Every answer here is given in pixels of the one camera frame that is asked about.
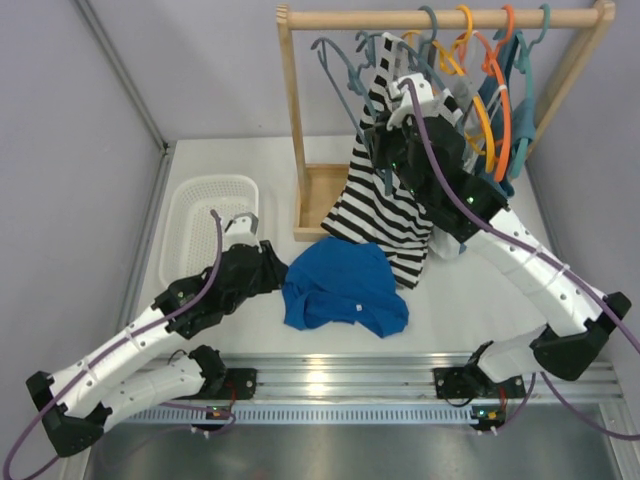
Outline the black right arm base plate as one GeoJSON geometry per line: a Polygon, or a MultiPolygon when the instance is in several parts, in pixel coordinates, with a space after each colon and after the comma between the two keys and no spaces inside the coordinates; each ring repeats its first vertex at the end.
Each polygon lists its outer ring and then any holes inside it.
{"type": "Polygon", "coordinates": [[[453,406],[478,399],[522,399],[526,393],[521,377],[494,382],[475,366],[435,368],[433,378],[436,397],[453,406]]]}

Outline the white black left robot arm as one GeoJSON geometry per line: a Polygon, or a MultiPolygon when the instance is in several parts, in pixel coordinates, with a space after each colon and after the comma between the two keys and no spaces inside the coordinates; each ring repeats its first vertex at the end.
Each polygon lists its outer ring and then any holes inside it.
{"type": "Polygon", "coordinates": [[[225,388],[220,353],[201,345],[167,366],[143,368],[161,353],[218,325],[247,299],[280,289],[288,267],[271,243],[234,244],[201,273],[172,282],[143,313],[85,358],[26,385],[56,454],[74,456],[142,410],[225,388]]]}

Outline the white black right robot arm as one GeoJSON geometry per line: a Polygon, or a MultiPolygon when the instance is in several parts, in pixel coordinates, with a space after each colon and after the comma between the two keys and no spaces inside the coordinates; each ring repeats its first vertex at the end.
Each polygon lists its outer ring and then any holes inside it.
{"type": "Polygon", "coordinates": [[[545,319],[530,332],[482,344],[465,367],[469,389],[490,396],[503,381],[538,371],[579,379],[630,310],[629,298],[570,280],[569,268],[527,231],[506,197],[464,170],[463,139],[447,120],[425,118],[428,146],[413,116],[396,128],[388,120],[383,114],[364,130],[373,166],[391,171],[436,227],[489,261],[545,319]]]}

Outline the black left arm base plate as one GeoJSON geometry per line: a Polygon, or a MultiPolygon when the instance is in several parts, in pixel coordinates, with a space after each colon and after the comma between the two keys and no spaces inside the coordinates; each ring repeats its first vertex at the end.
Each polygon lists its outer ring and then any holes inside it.
{"type": "Polygon", "coordinates": [[[217,398],[221,400],[250,400],[257,387],[257,373],[254,368],[229,368],[217,398]]]}

